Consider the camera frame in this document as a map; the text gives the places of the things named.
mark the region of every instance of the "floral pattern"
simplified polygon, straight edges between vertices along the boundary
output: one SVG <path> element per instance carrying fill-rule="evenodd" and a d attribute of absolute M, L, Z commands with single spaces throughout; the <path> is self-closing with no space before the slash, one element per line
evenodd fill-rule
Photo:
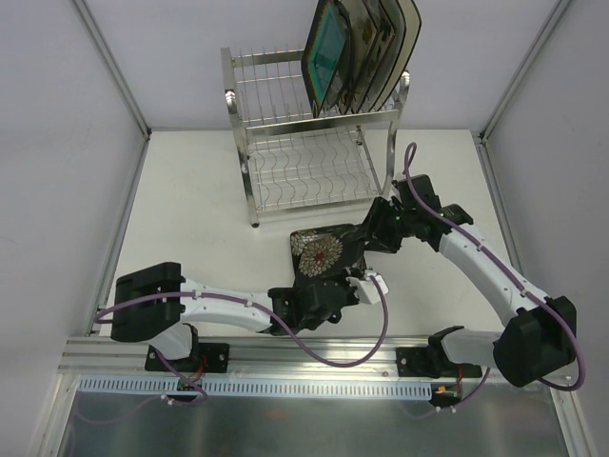
<path fill-rule="evenodd" d="M 334 236 L 326 236 L 307 243 L 302 248 L 298 270 L 309 278 L 318 276 L 331 268 L 339 260 L 342 253 L 343 243 Z"/>
<path fill-rule="evenodd" d="M 292 255 L 298 257 L 303 253 L 303 249 L 307 243 L 310 243 L 318 237 L 315 230 L 300 230 L 295 231 L 289 237 L 289 244 L 292 247 Z"/>

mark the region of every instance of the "dish rack leg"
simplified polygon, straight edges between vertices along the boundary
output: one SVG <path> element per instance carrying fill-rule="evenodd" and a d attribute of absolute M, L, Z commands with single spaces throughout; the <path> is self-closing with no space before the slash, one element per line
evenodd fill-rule
<path fill-rule="evenodd" d="M 260 221 L 258 220 L 256 201 L 254 200 L 254 190 L 251 186 L 251 174 L 249 173 L 249 163 L 247 160 L 247 141 L 244 130 L 241 126 L 241 116 L 239 115 L 237 95 L 235 94 L 236 82 L 233 72 L 232 56 L 230 55 L 229 48 L 222 48 L 222 65 L 225 83 L 226 107 L 228 108 L 228 117 L 230 118 L 230 125 L 232 126 L 232 134 L 235 137 L 235 144 L 237 145 L 239 170 L 241 171 L 241 177 L 244 180 L 249 223 L 252 227 L 257 228 L 260 225 Z"/>
<path fill-rule="evenodd" d="M 400 111 L 400 115 L 394 121 L 391 121 L 389 125 L 389 132 L 387 133 L 387 165 L 386 174 L 383 184 L 383 197 L 389 198 L 389 192 L 391 192 L 391 181 L 393 181 L 393 175 L 395 173 L 396 164 L 396 138 L 398 136 L 398 128 L 400 127 L 400 118 L 402 117 L 403 107 L 406 104 L 408 98 L 408 90 L 410 89 L 410 73 L 407 70 L 402 73 L 400 78 L 400 89 L 394 91 L 393 100 L 395 103 L 395 109 Z"/>

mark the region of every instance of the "white table surface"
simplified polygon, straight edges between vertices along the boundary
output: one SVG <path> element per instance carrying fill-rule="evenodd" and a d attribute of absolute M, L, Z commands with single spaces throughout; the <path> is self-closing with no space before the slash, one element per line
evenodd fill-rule
<path fill-rule="evenodd" d="M 369 130 L 366 143 L 381 182 L 386 130 Z M 460 204 L 497 252 L 507 258 L 495 211 L 467 130 L 401 130 L 396 172 L 410 141 L 419 149 L 413 174 L 427 173 L 442 204 Z M 215 288 L 261 291 L 290 287 L 294 276 L 289 233 L 332 224 L 360 223 L 367 207 L 306 212 L 280 221 L 248 222 L 237 152 L 230 131 L 154 132 L 137 189 L 116 278 L 161 262 L 182 264 L 183 275 Z M 390 336 L 428 335 L 464 325 L 497 330 L 500 321 L 476 288 L 450 262 L 416 239 L 398 254 L 370 252 L 369 266 L 389 285 Z M 109 302 L 113 303 L 114 293 Z M 338 325 L 324 323 L 301 335 L 377 336 L 380 307 L 346 308 Z M 104 326 L 102 334 L 108 334 Z M 198 326 L 201 336 L 253 336 L 241 328 Z"/>

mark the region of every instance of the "dish rack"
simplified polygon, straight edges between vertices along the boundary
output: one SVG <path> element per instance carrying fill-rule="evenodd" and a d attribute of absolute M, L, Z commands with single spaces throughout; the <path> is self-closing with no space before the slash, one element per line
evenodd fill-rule
<path fill-rule="evenodd" d="M 313 118 L 302 50 L 232 55 L 222 48 L 226 106 L 239 155 L 249 221 L 263 213 L 364 203 L 388 196 L 410 77 L 402 74 L 379 111 Z M 362 126 L 389 122 L 381 185 Z"/>

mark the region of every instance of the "black mounting bracket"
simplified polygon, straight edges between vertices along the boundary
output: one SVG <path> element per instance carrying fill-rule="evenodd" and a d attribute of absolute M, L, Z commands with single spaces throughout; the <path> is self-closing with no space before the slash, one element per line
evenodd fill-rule
<path fill-rule="evenodd" d="M 172 367 L 181 373 L 194 373 L 201 366 L 201 359 L 206 361 L 203 368 L 203 373 L 221 373 L 224 374 L 228 370 L 228 355 L 230 346 L 226 343 L 198 343 L 198 356 L 187 357 L 186 359 L 169 361 Z M 146 371 L 161 371 L 167 369 L 159 359 L 156 349 L 148 346 L 146 355 L 146 363 L 144 365 Z"/>
<path fill-rule="evenodd" d="M 459 367 L 463 379 L 478 379 L 482 377 L 482 369 L 477 365 L 453 364 L 445 360 L 434 369 L 425 369 L 432 364 L 429 357 L 429 347 L 425 348 L 396 348 L 396 364 L 398 376 L 401 378 L 458 378 Z"/>

